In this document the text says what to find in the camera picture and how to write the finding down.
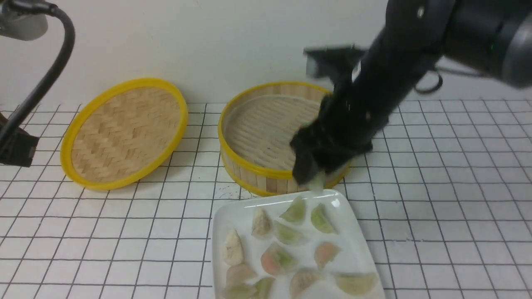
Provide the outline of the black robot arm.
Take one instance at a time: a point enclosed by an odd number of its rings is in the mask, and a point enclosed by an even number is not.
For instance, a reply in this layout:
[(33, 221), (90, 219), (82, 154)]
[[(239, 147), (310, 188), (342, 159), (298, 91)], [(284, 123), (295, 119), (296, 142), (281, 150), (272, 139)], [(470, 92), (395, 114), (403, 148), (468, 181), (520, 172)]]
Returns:
[(390, 0), (368, 49), (305, 49), (306, 73), (329, 78), (317, 117), (290, 141), (291, 172), (307, 185), (372, 150), (389, 116), (448, 57), (513, 88), (531, 87), (530, 0)]

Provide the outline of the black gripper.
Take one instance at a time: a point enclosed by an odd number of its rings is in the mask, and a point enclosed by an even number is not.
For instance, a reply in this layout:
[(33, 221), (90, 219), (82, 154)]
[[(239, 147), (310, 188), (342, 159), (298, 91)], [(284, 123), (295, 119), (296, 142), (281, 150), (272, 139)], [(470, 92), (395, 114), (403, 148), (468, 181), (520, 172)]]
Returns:
[(334, 89), (321, 100), (317, 117), (296, 131), (290, 141), (295, 155), (292, 176), (307, 185), (322, 174), (319, 167), (343, 165), (372, 150), (374, 135), (389, 123), (386, 114), (373, 112), (354, 85), (357, 67), (366, 54), (355, 46), (304, 49), (306, 74), (329, 79)]

